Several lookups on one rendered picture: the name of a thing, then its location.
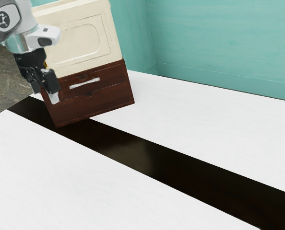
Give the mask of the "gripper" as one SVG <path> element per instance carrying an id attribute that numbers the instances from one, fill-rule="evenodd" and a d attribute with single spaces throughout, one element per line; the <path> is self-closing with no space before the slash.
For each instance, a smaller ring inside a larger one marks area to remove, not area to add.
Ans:
<path id="1" fill-rule="evenodd" d="M 56 77 L 53 69 L 45 69 L 46 53 L 43 48 L 35 49 L 32 52 L 24 54 L 13 54 L 14 60 L 19 68 L 19 71 L 26 69 L 25 78 L 30 84 L 33 93 L 38 94 L 45 91 L 52 104 L 59 102 L 59 91 L 61 86 Z M 37 67 L 40 70 L 41 78 L 40 84 L 38 82 L 38 75 L 34 68 Z"/>

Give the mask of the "dark brown drawer cabinet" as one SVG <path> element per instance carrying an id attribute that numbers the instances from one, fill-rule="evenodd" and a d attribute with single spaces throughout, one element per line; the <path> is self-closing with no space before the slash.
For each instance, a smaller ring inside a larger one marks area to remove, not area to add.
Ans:
<path id="1" fill-rule="evenodd" d="M 58 79 L 59 102 L 52 104 L 48 93 L 41 95 L 56 127 L 135 103 L 123 59 Z"/>

